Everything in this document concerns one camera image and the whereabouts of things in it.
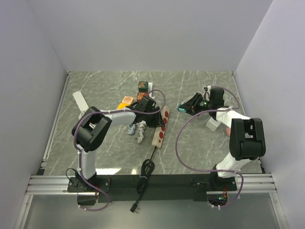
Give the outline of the white cube adapter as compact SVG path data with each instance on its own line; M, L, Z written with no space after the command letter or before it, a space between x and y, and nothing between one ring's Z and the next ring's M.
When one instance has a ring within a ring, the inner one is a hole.
M212 130L213 132L220 126L221 122L214 120L212 117L208 120L206 127Z

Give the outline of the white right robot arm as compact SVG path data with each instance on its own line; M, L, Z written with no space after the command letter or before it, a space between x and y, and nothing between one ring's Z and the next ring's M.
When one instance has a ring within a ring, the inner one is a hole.
M237 112L238 107L224 104L227 89L207 86L204 90L204 94L196 93L189 101L180 104L178 111L193 118L208 114L207 126L213 131L221 124L230 129L229 153L209 171L210 187L220 190L233 181L244 165L265 155L264 128L261 119L242 115Z

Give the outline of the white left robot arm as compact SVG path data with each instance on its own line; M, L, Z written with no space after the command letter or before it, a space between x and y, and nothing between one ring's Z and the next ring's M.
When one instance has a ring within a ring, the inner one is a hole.
M85 192L97 187L95 151L98 149L108 130L120 125L135 125L142 121L150 128L164 127L161 110L153 98L145 95L140 101L116 110L99 110L89 107L72 129L73 144L78 153L76 179L78 186Z

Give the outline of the pink plug adapter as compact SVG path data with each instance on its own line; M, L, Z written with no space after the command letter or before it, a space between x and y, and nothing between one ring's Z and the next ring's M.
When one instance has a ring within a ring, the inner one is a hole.
M226 134L228 135L228 136L230 136L231 135L231 129L230 128L226 128L225 129L225 132L226 132Z

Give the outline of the red-brown cube adapter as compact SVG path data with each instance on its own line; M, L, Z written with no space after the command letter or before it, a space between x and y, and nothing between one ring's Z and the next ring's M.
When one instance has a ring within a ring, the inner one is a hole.
M146 92L138 92L138 93L137 93L137 97L136 97L137 101L142 100L142 98L143 98L145 95L147 95Z

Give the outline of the small white power strip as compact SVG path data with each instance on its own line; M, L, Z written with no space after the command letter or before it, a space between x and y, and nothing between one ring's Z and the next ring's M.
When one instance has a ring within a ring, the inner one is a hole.
M85 114L85 112L89 109L88 104L86 103L81 91L76 91L72 94L79 110L80 110L80 114L78 116L79 119L82 118L82 116Z

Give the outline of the beige power strip red sockets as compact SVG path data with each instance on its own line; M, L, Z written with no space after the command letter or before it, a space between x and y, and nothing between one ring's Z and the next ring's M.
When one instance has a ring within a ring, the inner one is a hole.
M164 122L165 126L157 127L155 129L155 133L154 133L154 136L153 136L153 139L152 139L152 146L157 147L157 148L162 147L162 143L163 143L163 139L164 139L166 125L168 123L169 115L170 115L170 108L168 106L165 106L161 110L162 121Z

